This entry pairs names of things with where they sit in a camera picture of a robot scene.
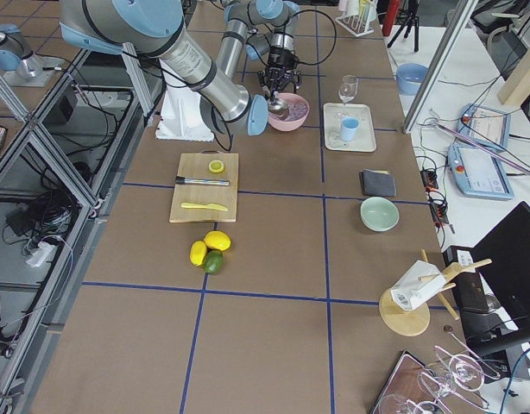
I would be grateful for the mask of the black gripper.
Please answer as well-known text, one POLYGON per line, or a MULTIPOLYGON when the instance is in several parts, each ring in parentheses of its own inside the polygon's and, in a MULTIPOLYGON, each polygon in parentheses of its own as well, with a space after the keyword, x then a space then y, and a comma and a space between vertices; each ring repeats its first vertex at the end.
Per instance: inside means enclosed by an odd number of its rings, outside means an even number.
POLYGON ((284 71, 286 69, 286 56, 287 50, 285 48, 272 46, 268 51, 268 60, 265 69, 257 73, 263 96, 267 100, 272 100, 274 97, 273 80, 270 72, 273 70, 284 71))
POLYGON ((301 71, 296 71, 299 58, 293 51, 284 51, 284 72, 287 76, 292 76, 293 90, 297 91, 302 84, 301 71))

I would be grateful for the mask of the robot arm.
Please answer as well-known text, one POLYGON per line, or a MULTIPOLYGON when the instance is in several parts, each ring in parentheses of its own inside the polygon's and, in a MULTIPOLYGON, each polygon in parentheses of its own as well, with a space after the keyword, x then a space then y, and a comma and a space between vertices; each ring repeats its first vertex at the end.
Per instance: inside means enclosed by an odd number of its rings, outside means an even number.
POLYGON ((60 27, 71 45, 119 55, 130 43, 143 58, 158 58, 201 95, 200 113, 210 129, 259 135, 268 123, 265 97, 232 81, 240 55, 257 25, 282 27, 297 8, 286 1, 226 1, 227 28, 212 59, 187 33, 179 1, 62 1, 60 27))
POLYGON ((241 54, 260 60, 258 80, 266 98, 271 99, 291 86, 301 84, 294 46, 300 6, 291 1, 222 1, 224 31, 216 64, 232 77, 241 54))

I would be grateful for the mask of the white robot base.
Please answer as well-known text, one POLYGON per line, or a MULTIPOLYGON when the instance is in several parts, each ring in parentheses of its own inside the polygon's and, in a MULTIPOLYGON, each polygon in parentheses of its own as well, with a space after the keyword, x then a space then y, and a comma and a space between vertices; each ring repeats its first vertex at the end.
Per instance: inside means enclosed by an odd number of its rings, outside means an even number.
POLYGON ((200 114, 200 95, 192 91, 180 76, 159 60, 167 84, 156 128, 159 140, 213 141, 213 133, 200 114))

